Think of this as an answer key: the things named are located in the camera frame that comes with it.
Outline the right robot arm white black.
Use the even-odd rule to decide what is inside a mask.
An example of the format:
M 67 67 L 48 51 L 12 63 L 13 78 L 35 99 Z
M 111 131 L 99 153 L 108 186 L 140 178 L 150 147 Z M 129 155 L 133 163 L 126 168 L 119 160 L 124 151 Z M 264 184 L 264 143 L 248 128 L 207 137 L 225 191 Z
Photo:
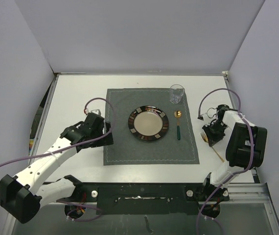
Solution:
M 225 137 L 230 130 L 225 160 L 220 167 L 206 177 L 201 187 L 201 195 L 212 200 L 222 194 L 228 184 L 244 170 L 260 167 L 264 160 L 267 129 L 249 122 L 238 110 L 228 105 L 219 105 L 216 114 L 200 114 L 198 119 L 204 122 L 202 138 L 210 148 Z

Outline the dark rimmed dinner plate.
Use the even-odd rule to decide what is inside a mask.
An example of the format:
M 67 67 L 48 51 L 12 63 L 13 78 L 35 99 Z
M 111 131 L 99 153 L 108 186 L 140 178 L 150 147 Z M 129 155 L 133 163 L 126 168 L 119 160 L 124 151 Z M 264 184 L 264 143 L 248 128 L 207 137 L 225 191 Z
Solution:
M 141 141 L 156 141 L 169 130 L 166 113 L 155 106 L 140 106 L 128 117 L 128 128 Z

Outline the clear drinking glass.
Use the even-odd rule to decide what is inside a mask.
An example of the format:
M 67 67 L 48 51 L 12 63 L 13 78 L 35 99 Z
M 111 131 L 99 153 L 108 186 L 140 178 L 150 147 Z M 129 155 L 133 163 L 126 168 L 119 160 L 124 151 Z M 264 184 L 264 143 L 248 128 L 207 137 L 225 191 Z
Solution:
M 185 89 L 179 84 L 174 84 L 169 89 L 169 99 L 173 104 L 178 104 L 183 98 Z

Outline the gold spoon green handle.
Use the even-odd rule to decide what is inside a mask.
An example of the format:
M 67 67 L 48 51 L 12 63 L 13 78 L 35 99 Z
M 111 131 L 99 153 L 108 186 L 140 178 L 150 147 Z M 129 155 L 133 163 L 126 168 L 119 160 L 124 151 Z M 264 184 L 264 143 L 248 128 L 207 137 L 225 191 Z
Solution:
M 174 117 L 177 120 L 177 140 L 181 139 L 181 131 L 180 131 L 180 118 L 181 118 L 181 116 L 182 116 L 182 112 L 181 111 L 176 110 L 174 112 Z

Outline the grey cloth placemat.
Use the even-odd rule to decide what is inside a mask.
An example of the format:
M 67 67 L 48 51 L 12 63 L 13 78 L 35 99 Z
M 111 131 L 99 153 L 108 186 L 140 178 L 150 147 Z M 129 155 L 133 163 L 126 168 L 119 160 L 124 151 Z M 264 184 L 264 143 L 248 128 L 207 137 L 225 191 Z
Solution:
M 173 104 L 169 99 L 169 88 L 124 88 L 108 89 L 106 99 L 113 107 L 106 105 L 105 119 L 115 127 L 114 144 L 103 150 L 104 165 L 199 164 L 186 95 L 178 104 Z M 141 141 L 128 128 L 129 115 L 136 108 L 147 105 L 163 110 L 169 120 L 167 134 L 156 141 Z M 182 112 L 180 140 L 177 140 L 176 110 Z

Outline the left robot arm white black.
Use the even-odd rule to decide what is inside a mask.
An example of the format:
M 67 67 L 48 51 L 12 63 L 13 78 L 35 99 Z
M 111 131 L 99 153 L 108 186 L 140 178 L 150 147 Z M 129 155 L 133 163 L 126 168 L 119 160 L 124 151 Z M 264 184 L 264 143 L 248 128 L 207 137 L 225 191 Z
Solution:
M 0 206 L 20 223 L 30 221 L 40 208 L 59 199 L 87 198 L 83 183 L 72 175 L 45 184 L 47 178 L 82 149 L 112 145 L 112 125 L 96 113 L 65 128 L 42 157 L 15 176 L 0 181 Z

